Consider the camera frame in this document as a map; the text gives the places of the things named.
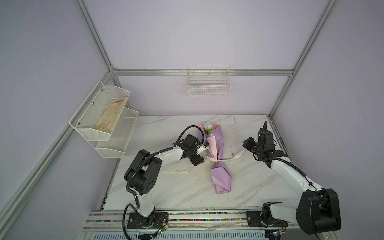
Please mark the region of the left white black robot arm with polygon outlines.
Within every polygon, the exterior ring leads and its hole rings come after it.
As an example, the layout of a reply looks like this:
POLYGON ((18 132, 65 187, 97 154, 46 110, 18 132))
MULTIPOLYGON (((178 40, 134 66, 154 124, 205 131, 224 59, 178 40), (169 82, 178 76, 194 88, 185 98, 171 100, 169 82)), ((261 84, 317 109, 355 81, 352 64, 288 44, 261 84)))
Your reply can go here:
POLYGON ((204 162, 201 153, 209 148, 203 128, 191 125, 186 127, 171 147, 155 151, 138 152, 124 179, 126 191, 134 196, 136 204, 128 203, 123 211, 122 229, 124 236, 130 240, 128 228, 158 228, 152 234, 139 236, 139 240, 152 240, 169 227, 168 213, 157 213, 153 204, 151 190, 156 184, 163 161, 189 159, 193 166, 204 162))

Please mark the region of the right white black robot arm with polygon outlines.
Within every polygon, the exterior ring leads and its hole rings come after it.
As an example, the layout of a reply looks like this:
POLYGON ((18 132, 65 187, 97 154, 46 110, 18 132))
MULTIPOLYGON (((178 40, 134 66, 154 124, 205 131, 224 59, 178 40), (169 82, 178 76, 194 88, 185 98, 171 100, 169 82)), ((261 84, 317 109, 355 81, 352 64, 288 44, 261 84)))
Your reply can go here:
POLYGON ((264 122, 259 129, 257 139, 249 137, 243 143, 256 161, 279 174, 300 199, 294 206, 276 201, 264 203, 258 223, 265 228, 282 224, 283 228, 276 233, 277 237, 285 232, 287 223, 299 225, 307 235, 340 230, 342 220, 338 194, 333 189, 325 189, 313 182, 289 160, 287 154, 276 150, 275 146, 268 122, 264 122))

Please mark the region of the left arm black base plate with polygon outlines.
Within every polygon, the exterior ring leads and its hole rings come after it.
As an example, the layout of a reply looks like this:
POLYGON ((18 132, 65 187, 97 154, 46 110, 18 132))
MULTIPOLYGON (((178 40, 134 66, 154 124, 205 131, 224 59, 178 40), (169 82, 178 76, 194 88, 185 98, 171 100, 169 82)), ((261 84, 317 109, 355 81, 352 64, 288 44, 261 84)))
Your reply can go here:
POLYGON ((131 212, 127 220, 127 229, 159 229, 169 220, 169 213, 155 212, 148 217, 143 217, 139 213, 131 212))

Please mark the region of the pink purple wrapping paper sheet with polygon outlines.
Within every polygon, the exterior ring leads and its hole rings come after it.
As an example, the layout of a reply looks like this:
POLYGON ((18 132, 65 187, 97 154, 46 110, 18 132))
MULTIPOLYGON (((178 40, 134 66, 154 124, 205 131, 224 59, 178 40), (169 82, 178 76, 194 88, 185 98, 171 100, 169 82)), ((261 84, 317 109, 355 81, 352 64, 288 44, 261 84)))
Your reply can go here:
POLYGON ((227 194, 231 191, 232 175, 223 162, 225 138, 222 128, 220 125, 214 125, 215 129, 209 135, 205 134, 206 141, 210 145, 207 150, 207 156, 213 159, 211 176, 216 193, 227 194))

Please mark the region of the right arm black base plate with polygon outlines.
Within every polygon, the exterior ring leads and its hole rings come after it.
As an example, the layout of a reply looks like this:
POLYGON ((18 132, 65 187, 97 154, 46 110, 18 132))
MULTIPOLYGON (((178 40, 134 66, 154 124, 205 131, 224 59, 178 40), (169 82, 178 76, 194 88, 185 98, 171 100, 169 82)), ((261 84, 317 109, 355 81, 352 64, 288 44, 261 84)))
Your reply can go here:
POLYGON ((286 227, 287 222, 282 220, 274 219, 269 212, 263 211, 247 211, 246 219, 248 226, 261 227, 261 228, 270 228, 270 227, 286 227))

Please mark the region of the white blue fake rose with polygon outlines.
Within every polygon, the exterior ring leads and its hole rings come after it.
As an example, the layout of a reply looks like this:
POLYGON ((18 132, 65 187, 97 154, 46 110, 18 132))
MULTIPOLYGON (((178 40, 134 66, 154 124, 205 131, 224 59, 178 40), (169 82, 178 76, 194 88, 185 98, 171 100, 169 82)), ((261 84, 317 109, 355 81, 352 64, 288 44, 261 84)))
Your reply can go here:
POLYGON ((209 135, 215 129, 215 125, 211 122, 205 122, 202 126, 206 135, 209 135))

